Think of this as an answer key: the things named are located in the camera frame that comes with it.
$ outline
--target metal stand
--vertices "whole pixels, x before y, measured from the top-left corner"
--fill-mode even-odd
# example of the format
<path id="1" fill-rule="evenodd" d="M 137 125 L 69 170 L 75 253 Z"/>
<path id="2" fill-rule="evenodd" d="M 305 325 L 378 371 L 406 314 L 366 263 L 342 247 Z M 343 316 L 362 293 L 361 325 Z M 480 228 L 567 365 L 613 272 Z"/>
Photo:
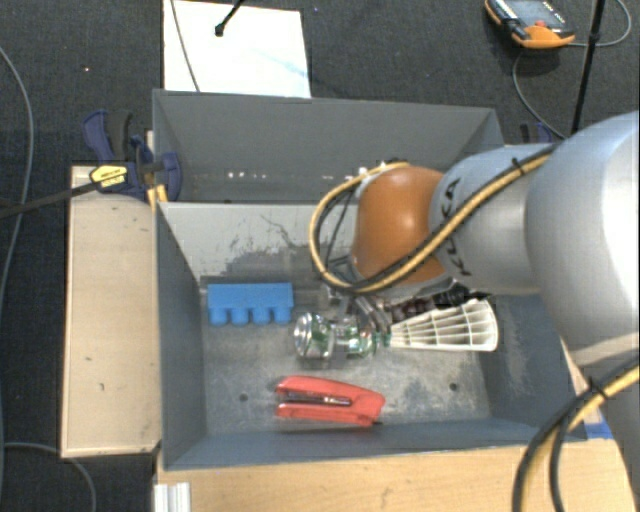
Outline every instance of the metal stand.
<path id="1" fill-rule="evenodd" d="M 580 117 L 582 116 L 582 107 L 584 98 L 587 93 L 587 84 L 589 82 L 589 74 L 591 73 L 591 62 L 593 61 L 593 53 L 600 39 L 600 23 L 602 22 L 602 13 L 604 11 L 605 0 L 597 0 L 596 8 L 591 21 L 591 32 L 589 33 L 589 43 L 587 45 L 587 53 L 584 58 L 584 67 L 582 68 L 582 80 L 580 82 L 580 91 L 578 92 L 578 101 L 576 110 L 573 114 L 573 125 L 571 126 L 571 134 L 578 131 L 580 127 Z"/>
<path id="2" fill-rule="evenodd" d="M 222 37 L 224 35 L 224 27 L 227 25 L 229 20 L 231 18 L 233 18 L 233 15 L 236 13 L 236 11 L 238 9 L 240 9 L 240 6 L 244 3 L 244 1 L 245 0 L 237 0 L 236 3 L 233 4 L 233 7 L 231 8 L 231 11 L 229 11 L 229 14 L 227 14 L 225 19 L 223 19 L 222 22 L 220 22 L 218 25 L 216 25 L 215 34 L 216 34 L 217 37 Z"/>

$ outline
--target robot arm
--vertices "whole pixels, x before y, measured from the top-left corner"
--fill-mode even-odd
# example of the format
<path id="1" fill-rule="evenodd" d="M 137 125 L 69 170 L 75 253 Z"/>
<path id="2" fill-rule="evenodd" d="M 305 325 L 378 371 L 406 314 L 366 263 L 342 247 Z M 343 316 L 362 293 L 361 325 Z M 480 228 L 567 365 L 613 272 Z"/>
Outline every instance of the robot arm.
<path id="1" fill-rule="evenodd" d="M 638 352 L 638 124 L 638 112 L 622 115 L 557 147 L 505 147 L 446 174 L 407 163 L 376 169 L 365 186 L 352 184 L 363 188 L 354 281 L 328 279 L 312 222 L 316 267 L 335 289 L 392 301 L 453 283 L 539 293 L 586 376 L 602 376 Z M 638 499 L 638 385 L 605 414 Z"/>

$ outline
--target gray box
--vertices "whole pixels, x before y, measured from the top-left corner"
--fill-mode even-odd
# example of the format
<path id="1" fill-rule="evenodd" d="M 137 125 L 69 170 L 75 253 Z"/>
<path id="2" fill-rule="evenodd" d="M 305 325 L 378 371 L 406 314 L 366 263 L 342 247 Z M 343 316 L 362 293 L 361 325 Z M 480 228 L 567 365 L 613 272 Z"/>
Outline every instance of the gray box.
<path id="1" fill-rule="evenodd" d="M 523 444 L 574 396 L 535 296 L 495 299 L 496 352 L 381 349 L 340 370 L 302 367 L 291 326 L 208 324 L 210 282 L 287 280 L 294 318 L 326 308 L 307 250 L 313 203 L 376 160 L 447 170 L 502 146 L 492 110 L 166 91 L 155 91 L 153 106 L 156 152 L 177 151 L 185 172 L 180 200 L 162 204 L 156 218 L 166 469 Z M 338 252 L 350 245 L 354 213 Z M 381 392 L 381 424 L 275 418 L 276 383 L 301 373 Z"/>

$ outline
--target bin floor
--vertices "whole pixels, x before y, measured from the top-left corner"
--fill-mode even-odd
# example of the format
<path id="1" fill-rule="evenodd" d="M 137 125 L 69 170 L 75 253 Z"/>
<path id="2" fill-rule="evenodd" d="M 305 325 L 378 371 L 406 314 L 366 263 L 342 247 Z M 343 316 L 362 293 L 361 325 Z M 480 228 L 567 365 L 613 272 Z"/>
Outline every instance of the bin floor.
<path id="1" fill-rule="evenodd" d="M 380 347 L 336 369 L 309 369 L 296 357 L 293 324 L 309 307 L 294 308 L 293 322 L 214 327 L 203 305 L 203 343 L 209 434 L 333 428 L 277 418 L 274 389 L 285 376 L 311 375 L 382 393 L 384 424 L 472 420 L 490 416 L 477 353 L 409 351 Z"/>

